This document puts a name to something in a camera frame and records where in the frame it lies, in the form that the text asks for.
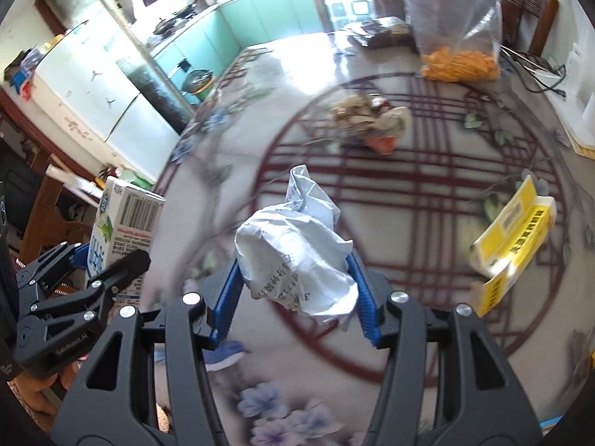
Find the person's left hand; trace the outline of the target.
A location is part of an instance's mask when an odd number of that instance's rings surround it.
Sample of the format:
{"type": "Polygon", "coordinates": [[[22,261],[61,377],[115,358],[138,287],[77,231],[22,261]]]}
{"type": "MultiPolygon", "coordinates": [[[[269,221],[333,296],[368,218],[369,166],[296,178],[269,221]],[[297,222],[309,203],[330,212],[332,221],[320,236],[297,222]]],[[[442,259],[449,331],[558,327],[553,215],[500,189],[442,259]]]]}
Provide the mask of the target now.
{"type": "Polygon", "coordinates": [[[37,413],[55,415],[58,408],[42,392],[50,388],[56,381],[59,381],[64,389],[68,390],[79,370],[79,364],[75,361],[65,366],[58,374],[51,375],[46,379],[36,379],[27,372],[22,372],[10,382],[10,385],[13,385],[27,407],[37,413]]]}

